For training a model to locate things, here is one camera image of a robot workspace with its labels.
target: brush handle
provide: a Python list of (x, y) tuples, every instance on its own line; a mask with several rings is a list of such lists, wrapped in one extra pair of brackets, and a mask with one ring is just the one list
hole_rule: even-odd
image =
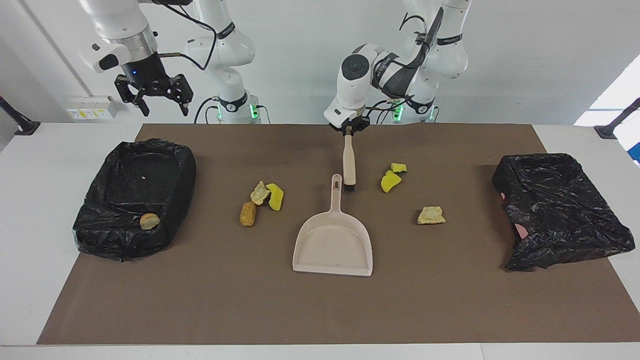
[(356, 159), (351, 139), (351, 135), (344, 135), (344, 152), (342, 153), (342, 173), (344, 174), (344, 184), (348, 186), (356, 185)]
[(331, 208), (332, 213), (340, 213), (340, 197), (342, 196), (342, 176), (334, 174), (331, 178)]

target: dustpan handle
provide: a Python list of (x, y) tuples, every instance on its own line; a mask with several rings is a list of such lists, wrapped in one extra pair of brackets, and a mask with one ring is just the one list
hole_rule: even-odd
[(334, 174), (331, 178), (331, 208), (332, 213), (340, 212), (340, 197), (342, 196), (342, 176)]

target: pink object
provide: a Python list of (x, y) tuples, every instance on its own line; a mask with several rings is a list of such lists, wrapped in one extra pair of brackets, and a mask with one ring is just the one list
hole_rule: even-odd
[[(500, 196), (502, 197), (502, 200), (506, 200), (507, 197), (506, 195), (504, 195), (504, 193), (500, 193)], [(516, 227), (516, 231), (518, 231), (518, 235), (520, 235), (520, 238), (524, 240), (524, 238), (526, 238), (529, 235), (529, 232), (527, 231), (527, 229), (524, 228), (524, 226), (520, 225), (520, 224), (513, 224)]]
[(527, 229), (525, 229), (522, 225), (520, 224), (513, 224), (516, 227), (516, 230), (518, 231), (518, 235), (520, 235), (520, 238), (524, 240), (524, 238), (526, 238), (529, 235), (529, 232), (527, 231)]

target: food scrap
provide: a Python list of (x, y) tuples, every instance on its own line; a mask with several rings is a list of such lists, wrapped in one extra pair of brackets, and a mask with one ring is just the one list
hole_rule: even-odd
[(240, 224), (244, 227), (251, 227), (255, 221), (255, 203), (253, 201), (245, 202), (240, 211)]
[(160, 218), (154, 213), (146, 213), (140, 217), (140, 227), (143, 230), (151, 230), (160, 224)]
[(402, 179), (393, 171), (388, 170), (387, 173), (382, 177), (382, 181), (380, 181), (380, 186), (382, 187), (382, 191), (388, 193), (391, 188), (395, 185), (398, 185)]
[(406, 164), (391, 163), (391, 171), (395, 173), (406, 172)]
[(282, 198), (284, 197), (284, 191), (276, 184), (268, 184), (266, 188), (271, 192), (269, 197), (269, 206), (275, 211), (280, 211), (282, 207)]
[(262, 205), (264, 199), (266, 199), (270, 193), (271, 192), (269, 191), (269, 189), (267, 189), (267, 187), (264, 186), (264, 183), (261, 181), (258, 183), (258, 185), (255, 186), (255, 189), (251, 193), (251, 201), (253, 201), (253, 203), (256, 205)]
[(418, 216), (418, 224), (443, 224), (447, 222), (442, 216), (442, 208), (440, 206), (425, 206)]

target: electrical socket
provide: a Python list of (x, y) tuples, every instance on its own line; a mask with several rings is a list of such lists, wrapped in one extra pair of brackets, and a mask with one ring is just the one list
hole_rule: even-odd
[(70, 97), (67, 113), (74, 120), (113, 120), (118, 108), (110, 96)]

